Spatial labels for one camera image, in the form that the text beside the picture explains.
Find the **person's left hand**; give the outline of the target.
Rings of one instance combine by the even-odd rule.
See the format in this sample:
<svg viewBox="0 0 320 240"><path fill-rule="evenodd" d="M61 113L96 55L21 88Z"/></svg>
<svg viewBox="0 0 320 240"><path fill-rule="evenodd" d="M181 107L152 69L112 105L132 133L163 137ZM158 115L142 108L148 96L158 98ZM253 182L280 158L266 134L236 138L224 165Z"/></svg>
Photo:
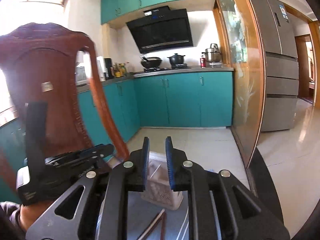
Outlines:
<svg viewBox="0 0 320 240"><path fill-rule="evenodd" d="M21 206L20 227L26 232L34 222L53 204L54 201L46 200L28 206Z"/></svg>

